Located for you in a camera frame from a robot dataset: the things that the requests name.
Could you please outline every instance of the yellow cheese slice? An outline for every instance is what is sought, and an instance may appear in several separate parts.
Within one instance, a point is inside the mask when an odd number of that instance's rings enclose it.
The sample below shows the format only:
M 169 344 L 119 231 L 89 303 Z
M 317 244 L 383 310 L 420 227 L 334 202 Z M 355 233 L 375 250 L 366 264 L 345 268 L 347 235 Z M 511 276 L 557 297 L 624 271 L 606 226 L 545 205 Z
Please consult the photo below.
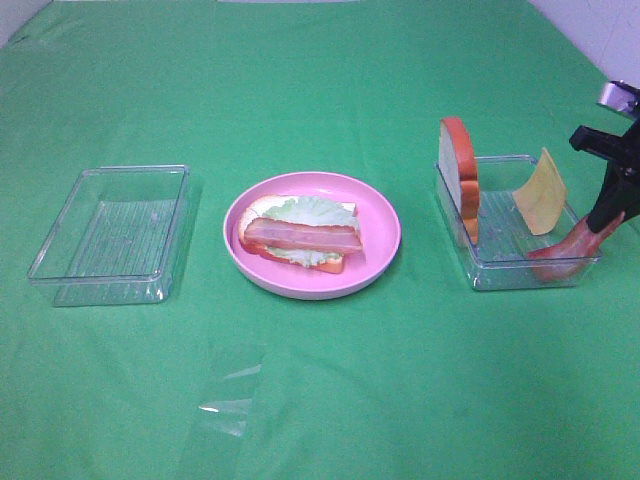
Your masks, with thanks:
M 533 235 L 549 233 L 558 223 L 567 199 L 567 187 L 546 148 L 542 149 L 531 177 L 513 192 L 513 199 Z

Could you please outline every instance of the green tablecloth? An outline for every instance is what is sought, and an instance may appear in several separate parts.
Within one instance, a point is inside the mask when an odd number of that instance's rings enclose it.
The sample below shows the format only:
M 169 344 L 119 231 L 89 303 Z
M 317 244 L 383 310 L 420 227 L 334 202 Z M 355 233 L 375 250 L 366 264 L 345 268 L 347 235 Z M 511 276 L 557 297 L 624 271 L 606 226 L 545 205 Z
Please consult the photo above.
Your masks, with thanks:
M 0 51 L 0 476 L 638 478 L 637 224 L 576 288 L 478 293 L 433 193 L 459 115 L 478 155 L 548 147 L 585 214 L 604 162 L 568 138 L 629 124 L 604 81 L 524 1 L 49 4 Z M 49 306 L 26 270 L 80 170 L 165 163 L 202 185 L 180 289 Z M 301 170 L 398 212 L 357 294 L 279 297 L 226 252 L 231 202 Z M 225 399 L 249 414 L 198 409 Z

